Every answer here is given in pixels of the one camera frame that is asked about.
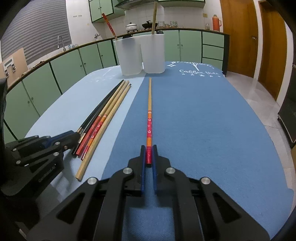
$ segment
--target blue tablecloth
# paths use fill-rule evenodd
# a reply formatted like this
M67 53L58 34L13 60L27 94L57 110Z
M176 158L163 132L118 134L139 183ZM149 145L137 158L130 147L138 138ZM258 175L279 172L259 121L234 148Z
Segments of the blue tablecloth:
M188 177L210 177L273 237L288 218L293 191L264 125L243 97L208 64L167 62L162 74L122 76L120 66L94 71L64 93L27 136L76 130L122 79L132 87L87 168L108 178L126 167L146 144L148 79L152 77L153 144ZM42 216L79 185L80 159L65 153L65 169L38 198ZM153 192L151 169L145 195L127 199L123 240L174 240L170 200Z

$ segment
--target white plastic container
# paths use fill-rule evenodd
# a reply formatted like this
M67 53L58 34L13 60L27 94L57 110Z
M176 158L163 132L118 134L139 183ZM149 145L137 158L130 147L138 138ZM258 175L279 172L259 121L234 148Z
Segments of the white plastic container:
M148 74L160 74L165 71L164 34L148 34L140 38L144 71Z
M142 71L141 47L136 37L114 41L123 75L139 74Z

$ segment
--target window blind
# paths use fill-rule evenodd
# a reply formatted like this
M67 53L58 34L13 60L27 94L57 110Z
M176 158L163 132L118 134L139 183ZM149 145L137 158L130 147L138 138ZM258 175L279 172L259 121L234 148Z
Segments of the window blind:
M65 45L71 43L66 0L30 1L1 39L2 60L23 47L27 64L30 64L57 49L58 35L63 37Z

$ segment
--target bottle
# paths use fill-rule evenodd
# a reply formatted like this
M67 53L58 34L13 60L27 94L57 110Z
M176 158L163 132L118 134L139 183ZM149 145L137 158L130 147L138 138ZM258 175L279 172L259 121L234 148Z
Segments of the bottle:
M216 14L213 16L212 19L213 19L213 30L220 32L220 27L222 26L221 20L219 20Z

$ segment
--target wooden chopstick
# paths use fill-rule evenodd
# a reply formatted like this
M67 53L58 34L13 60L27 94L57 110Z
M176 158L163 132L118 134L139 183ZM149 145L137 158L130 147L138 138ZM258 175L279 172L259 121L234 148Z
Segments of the wooden chopstick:
M152 79L149 78L148 88L148 118L147 118L147 147L146 147L146 165L151 166L152 152Z
M108 27L109 27L111 33L113 34L115 40L118 40L118 38L117 38L117 36L116 36L116 34L115 34L113 28L111 27L111 24L109 23L109 21L108 21L108 19L107 19L107 16L106 16L104 13L102 13L102 16L103 16L103 18L105 19L105 21L106 21L106 23L107 23L107 25L108 25Z
M155 31L156 12L157 12L157 2L154 2L154 10L153 10L153 20L152 20L152 31L151 31L151 34L154 34L154 31Z
M125 90L126 86L128 85L129 81L126 81L124 86L121 88L121 90L118 92L118 94L115 96L114 100L112 101L112 103L110 104L110 106L108 107L108 109L106 110L106 112L104 113L103 117L101 118L100 122L98 123L98 125L96 126L95 130L93 131L91 138L89 139L83 154L81 156L81 160L84 159L87 151L89 150L89 147L91 146L94 138L96 137L98 131L100 130L101 126L103 125L104 121L106 120L107 116L110 114L111 110L113 109L113 107L115 106L117 100L119 99L119 97L121 96L122 92Z
M76 155L80 156L83 152L83 150L85 149L93 131L95 130L96 126L98 125L98 123L100 122L101 117L104 115L105 111L108 109L108 107L110 106L110 104L112 103L112 101L114 100L114 98L117 96L117 94L120 92L120 90L122 89L122 87L125 84L125 80L120 84L120 86L118 87L118 89L115 91L115 93L112 95L112 97L109 99L109 101L107 102L107 104L104 106L104 108L102 109L102 111L100 112L100 114L98 115L98 117L95 119L95 121L93 122L93 124L91 125L90 129L88 130L88 132L85 134L83 140L81 141L81 144L78 148L78 150L76 151Z
M93 155L93 153L94 153L94 151L95 151L95 149L96 149L98 143L100 142L100 140L101 140L101 138L102 138L102 136L103 136L103 134L104 134L106 128L108 127L110 121L112 120L112 118L113 118L115 112L117 111L118 107L119 107L120 104L122 103L124 97L126 96L126 93L129 91L130 87L131 87L131 84L129 84L129 85L125 88L125 90L123 91L123 93L121 94L121 96L119 97L119 99L117 100L115 106L112 108L110 114L108 115L108 117L107 117L106 120L104 121L104 123L103 123L101 129L99 130L98 134L96 135L96 137L95 137L95 139L94 139L92 145L91 145L90 148L89 148L89 151L88 151L87 154L85 155L85 158L84 158L83 161L81 162L80 167L79 167L79 169L78 169L78 171L77 171L77 173L76 173L76 176L75 176L79 181L82 180L82 177L83 177L83 175L84 175L84 173L85 173L85 170L86 170L86 168L87 168L87 165L89 164L89 161L90 161L90 159L91 159L91 157L92 157L92 155Z
M73 148L72 155L75 155L76 151L79 148L79 145L84 138L85 134L89 131L91 125L94 123L96 118L98 117L99 113L102 111L104 106L107 104L109 99L112 97L112 95L115 93L115 91L118 89L118 87L123 82L120 81L118 85L116 85L107 95L106 97L97 105L97 107L91 112L91 114L85 119L85 121L82 123L82 125L79 127L77 132L81 135L80 139L78 140L76 146Z

